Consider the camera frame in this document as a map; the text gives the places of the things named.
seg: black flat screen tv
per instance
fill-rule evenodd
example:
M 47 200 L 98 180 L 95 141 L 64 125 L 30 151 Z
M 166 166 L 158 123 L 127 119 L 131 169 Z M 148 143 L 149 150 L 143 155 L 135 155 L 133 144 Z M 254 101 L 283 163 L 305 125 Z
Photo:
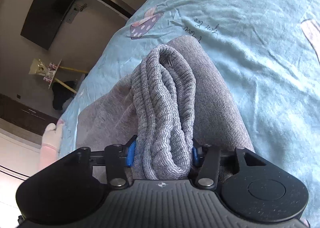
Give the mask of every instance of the black flat screen tv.
M 75 0 L 33 0 L 21 35 L 49 50 L 58 29 Z

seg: wall socket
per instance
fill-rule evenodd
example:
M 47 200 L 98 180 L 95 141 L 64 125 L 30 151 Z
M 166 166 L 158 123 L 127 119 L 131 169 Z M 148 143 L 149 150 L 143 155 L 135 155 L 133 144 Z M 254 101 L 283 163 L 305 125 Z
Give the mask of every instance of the wall socket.
M 81 8 L 81 6 L 78 4 L 72 5 L 72 7 L 70 8 L 69 12 L 66 15 L 66 22 L 69 24 L 71 24 L 73 22 L 76 15 L 79 13 L 79 11 L 75 10 L 75 8 L 79 10 Z

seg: crosshair symbol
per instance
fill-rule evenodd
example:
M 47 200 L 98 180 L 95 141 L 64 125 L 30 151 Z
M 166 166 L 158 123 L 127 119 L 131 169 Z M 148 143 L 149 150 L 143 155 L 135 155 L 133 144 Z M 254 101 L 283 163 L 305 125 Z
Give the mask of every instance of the crosshair symbol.
M 166 183 L 163 183 L 163 182 L 160 182 L 160 183 L 158 183 L 158 186 L 160 186 L 160 187 L 165 187 L 167 184 Z

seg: gloved hand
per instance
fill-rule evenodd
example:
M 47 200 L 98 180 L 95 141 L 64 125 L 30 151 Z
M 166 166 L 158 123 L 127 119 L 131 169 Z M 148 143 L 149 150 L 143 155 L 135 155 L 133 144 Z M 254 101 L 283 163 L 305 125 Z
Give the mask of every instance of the gloved hand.
M 39 171 L 57 161 L 62 138 L 62 128 L 62 120 L 59 120 L 57 125 L 50 123 L 45 128 L 40 149 Z

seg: wooden table leg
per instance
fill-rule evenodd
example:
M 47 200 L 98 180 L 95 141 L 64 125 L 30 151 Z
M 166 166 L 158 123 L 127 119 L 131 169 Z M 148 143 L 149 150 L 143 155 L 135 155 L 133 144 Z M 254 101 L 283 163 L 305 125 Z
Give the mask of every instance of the wooden table leg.
M 78 69 L 74 69 L 74 68 L 70 68 L 70 67 L 64 67 L 64 66 L 60 66 L 59 68 L 69 70 L 69 71 L 78 72 L 78 73 L 89 73 L 87 71 L 78 70 Z
M 74 89 L 72 89 L 70 86 L 67 86 L 64 82 L 60 81 L 59 79 L 54 77 L 53 81 L 60 83 L 63 87 L 66 87 L 68 90 L 74 92 L 75 94 L 77 93 Z

